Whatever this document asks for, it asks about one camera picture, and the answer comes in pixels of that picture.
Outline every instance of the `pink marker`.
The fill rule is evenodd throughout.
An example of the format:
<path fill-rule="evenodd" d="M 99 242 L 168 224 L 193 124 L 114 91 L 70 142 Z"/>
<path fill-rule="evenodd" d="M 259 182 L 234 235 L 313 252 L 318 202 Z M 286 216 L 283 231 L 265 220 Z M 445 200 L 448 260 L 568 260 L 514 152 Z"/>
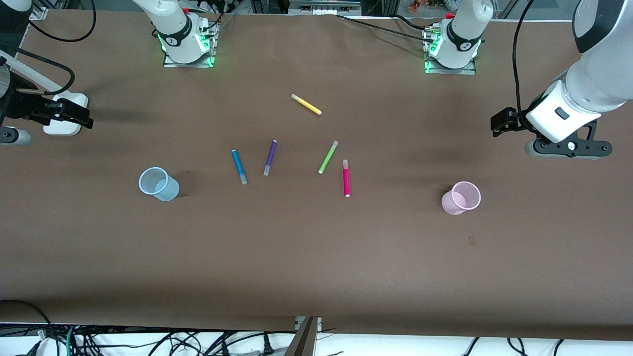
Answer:
<path fill-rule="evenodd" d="M 343 191 L 345 192 L 345 198 L 349 198 L 349 167 L 347 160 L 343 160 Z"/>

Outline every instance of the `marker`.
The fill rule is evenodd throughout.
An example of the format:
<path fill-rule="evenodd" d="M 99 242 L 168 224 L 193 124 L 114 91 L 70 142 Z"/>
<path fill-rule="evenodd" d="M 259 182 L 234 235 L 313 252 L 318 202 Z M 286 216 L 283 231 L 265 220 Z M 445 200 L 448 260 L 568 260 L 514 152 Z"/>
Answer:
<path fill-rule="evenodd" d="M 244 174 L 242 162 L 240 162 L 239 155 L 236 150 L 231 151 L 231 153 L 233 154 L 233 161 L 235 162 L 235 167 L 237 168 L 237 174 L 239 174 L 239 178 L 242 180 L 242 185 L 244 185 L 248 182 L 246 182 L 246 174 Z"/>
<path fill-rule="evenodd" d="M 273 142 L 270 144 L 270 150 L 268 150 L 268 159 L 266 159 L 266 167 L 264 168 L 265 177 L 268 177 L 268 173 L 270 172 L 270 165 L 273 164 L 275 148 L 277 148 L 277 140 L 273 140 Z"/>
<path fill-rule="evenodd" d="M 345 198 L 349 198 L 349 168 L 347 160 L 343 160 L 343 191 Z"/>
<path fill-rule="evenodd" d="M 339 142 L 334 141 L 334 143 L 332 144 L 332 147 L 330 148 L 330 151 L 327 153 L 327 156 L 325 156 L 323 163 L 321 163 L 321 168 L 318 169 L 319 174 L 322 174 L 325 171 L 325 168 L 327 167 L 327 164 L 330 162 L 330 158 L 332 158 L 332 155 L 334 154 L 334 150 L 336 149 L 336 146 L 338 145 L 339 145 Z"/>
<path fill-rule="evenodd" d="M 310 104 L 309 102 L 301 99 L 300 97 L 296 96 L 296 95 L 292 95 L 291 96 L 292 99 L 295 99 L 296 101 L 299 101 L 299 103 L 305 107 L 307 107 L 308 109 L 312 110 L 313 113 L 317 114 L 317 115 L 321 115 L 321 110 L 317 109 L 314 107 L 314 105 Z"/>

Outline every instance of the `teal cable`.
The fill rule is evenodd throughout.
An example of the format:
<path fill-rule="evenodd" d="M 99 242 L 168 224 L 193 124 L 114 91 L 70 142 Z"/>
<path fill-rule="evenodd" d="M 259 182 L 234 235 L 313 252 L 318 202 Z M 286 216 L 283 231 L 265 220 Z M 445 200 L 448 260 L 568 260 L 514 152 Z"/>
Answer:
<path fill-rule="evenodd" d="M 66 356 L 70 356 L 70 338 L 73 336 L 73 331 L 75 330 L 75 326 L 71 327 L 68 330 L 68 335 L 66 335 Z"/>

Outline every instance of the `blue cup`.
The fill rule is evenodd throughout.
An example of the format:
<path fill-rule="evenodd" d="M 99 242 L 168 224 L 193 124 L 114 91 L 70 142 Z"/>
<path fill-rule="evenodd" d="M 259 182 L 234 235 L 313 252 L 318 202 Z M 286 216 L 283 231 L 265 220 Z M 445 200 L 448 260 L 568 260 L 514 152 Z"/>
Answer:
<path fill-rule="evenodd" d="M 178 195 L 180 185 L 161 167 L 148 168 L 139 178 L 139 188 L 147 195 L 158 200 L 170 201 Z"/>

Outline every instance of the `brown table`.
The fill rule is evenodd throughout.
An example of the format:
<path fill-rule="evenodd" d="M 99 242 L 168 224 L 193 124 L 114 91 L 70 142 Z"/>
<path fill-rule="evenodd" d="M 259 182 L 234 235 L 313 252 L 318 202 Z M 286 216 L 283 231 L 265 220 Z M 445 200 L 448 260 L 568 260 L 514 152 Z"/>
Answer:
<path fill-rule="evenodd" d="M 72 37 L 90 22 L 51 11 L 42 26 Z M 514 106 L 514 28 L 490 24 L 476 76 L 425 74 L 416 40 L 334 16 L 238 16 L 207 70 L 162 68 L 142 13 L 99 11 L 75 44 L 30 30 L 23 47 L 74 69 L 96 123 L 59 138 L 16 122 L 34 143 L 1 150 L 0 295 L 55 322 L 290 329 L 322 315 L 339 332 L 631 339 L 631 105 L 601 119 L 614 152 L 595 162 L 527 156 L 526 132 L 493 139 L 490 116 Z M 579 57 L 569 23 L 526 23 L 518 54 L 525 103 Z M 155 165 L 182 196 L 139 191 Z M 460 180 L 483 199 L 454 217 L 439 202 Z"/>

